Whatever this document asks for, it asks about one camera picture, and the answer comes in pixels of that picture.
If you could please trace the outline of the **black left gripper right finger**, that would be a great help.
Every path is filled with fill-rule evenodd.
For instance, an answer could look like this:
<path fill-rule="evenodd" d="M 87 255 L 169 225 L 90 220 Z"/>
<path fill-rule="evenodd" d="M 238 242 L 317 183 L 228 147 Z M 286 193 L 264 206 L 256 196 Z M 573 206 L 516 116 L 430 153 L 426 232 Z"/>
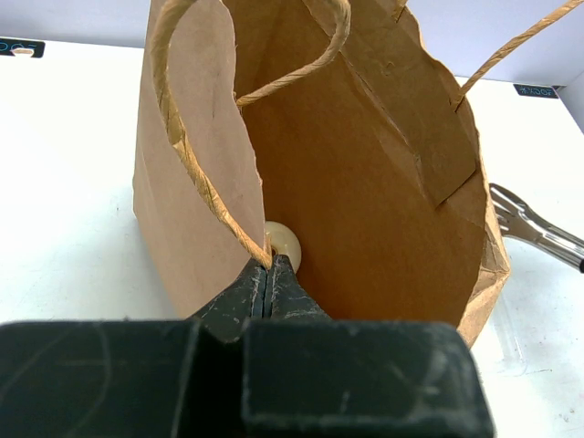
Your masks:
<path fill-rule="evenodd" d="M 442 322 L 334 320 L 284 255 L 242 337 L 250 437 L 491 437 L 475 363 Z"/>

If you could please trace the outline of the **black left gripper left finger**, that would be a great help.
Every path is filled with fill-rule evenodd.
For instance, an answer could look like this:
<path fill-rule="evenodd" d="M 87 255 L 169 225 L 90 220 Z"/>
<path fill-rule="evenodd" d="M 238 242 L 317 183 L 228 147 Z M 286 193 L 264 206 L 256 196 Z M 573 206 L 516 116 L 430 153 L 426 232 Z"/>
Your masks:
<path fill-rule="evenodd" d="M 37 320 L 1 327 L 4 437 L 241 437 L 245 322 L 256 262 L 193 316 Z"/>

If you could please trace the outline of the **white frosted donut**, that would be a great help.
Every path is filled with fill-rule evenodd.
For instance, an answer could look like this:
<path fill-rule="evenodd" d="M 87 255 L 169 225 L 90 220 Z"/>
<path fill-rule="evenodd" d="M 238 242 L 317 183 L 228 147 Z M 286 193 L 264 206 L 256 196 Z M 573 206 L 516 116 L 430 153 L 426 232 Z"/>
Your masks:
<path fill-rule="evenodd" d="M 267 221 L 266 235 L 269 239 L 272 252 L 276 255 L 287 256 L 294 273 L 296 273 L 300 268 L 302 250 L 295 233 L 284 224 Z"/>

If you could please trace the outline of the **brown paper bag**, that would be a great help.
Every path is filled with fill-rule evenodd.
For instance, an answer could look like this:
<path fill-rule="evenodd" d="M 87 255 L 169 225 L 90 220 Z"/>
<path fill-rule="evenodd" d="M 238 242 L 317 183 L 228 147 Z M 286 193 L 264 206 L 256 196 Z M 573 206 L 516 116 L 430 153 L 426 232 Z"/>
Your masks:
<path fill-rule="evenodd" d="M 403 1 L 152 2 L 133 210 L 178 313 L 274 264 L 274 221 L 332 317 L 475 343 L 509 262 L 469 89 Z"/>

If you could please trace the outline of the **metal serving tongs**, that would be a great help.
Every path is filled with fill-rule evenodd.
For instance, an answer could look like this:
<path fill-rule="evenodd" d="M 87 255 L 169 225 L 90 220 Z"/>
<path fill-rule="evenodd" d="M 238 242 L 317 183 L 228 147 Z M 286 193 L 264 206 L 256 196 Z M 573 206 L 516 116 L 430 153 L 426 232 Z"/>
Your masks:
<path fill-rule="evenodd" d="M 583 240 L 536 214 L 507 188 L 489 184 L 490 196 L 502 236 L 534 246 L 583 273 Z"/>

